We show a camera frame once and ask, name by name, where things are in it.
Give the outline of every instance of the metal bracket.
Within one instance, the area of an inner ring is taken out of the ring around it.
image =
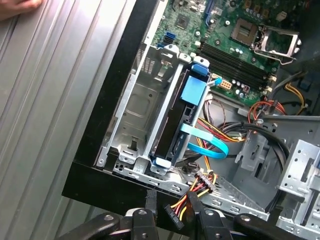
[[[265,148],[266,138],[260,134],[249,132],[241,151],[235,158],[235,163],[241,161],[241,168],[253,172],[262,163],[269,149]]]
[[[297,45],[301,45],[302,42],[299,39],[299,33],[296,31],[289,31],[284,30],[272,26],[260,26],[259,32],[261,33],[261,41],[258,41],[254,45],[254,53],[258,54],[260,56],[276,60],[281,63],[281,65],[287,65],[292,63],[295,58],[293,57],[294,54],[296,54],[300,49],[297,47]],[[289,46],[289,49],[286,53],[278,52],[276,50],[267,50],[268,46],[268,40],[273,32],[276,32],[279,35],[286,35],[291,36],[292,40]],[[286,58],[288,61],[283,62],[281,58]]]

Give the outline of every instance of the cpu socket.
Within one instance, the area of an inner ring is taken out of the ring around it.
[[[251,46],[255,40],[257,31],[257,25],[239,18],[232,31],[231,38],[244,45]]]

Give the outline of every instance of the sata port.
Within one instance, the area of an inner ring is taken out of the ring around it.
[[[163,39],[163,42],[165,44],[172,44],[174,42],[174,40],[168,36],[165,36],[164,39]]]

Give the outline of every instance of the capacitor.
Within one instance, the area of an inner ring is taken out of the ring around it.
[[[234,10],[236,10],[236,6],[237,6],[236,1],[231,0],[229,5],[230,6],[228,7],[228,13],[232,13]]]

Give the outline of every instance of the electronic chip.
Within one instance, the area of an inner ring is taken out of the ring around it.
[[[251,46],[255,40],[257,30],[257,25],[239,18],[232,31],[231,38],[244,45]]]
[[[179,13],[178,17],[176,18],[175,25],[178,28],[186,30],[188,25],[189,25],[189,22],[190,22],[190,18],[189,17]]]

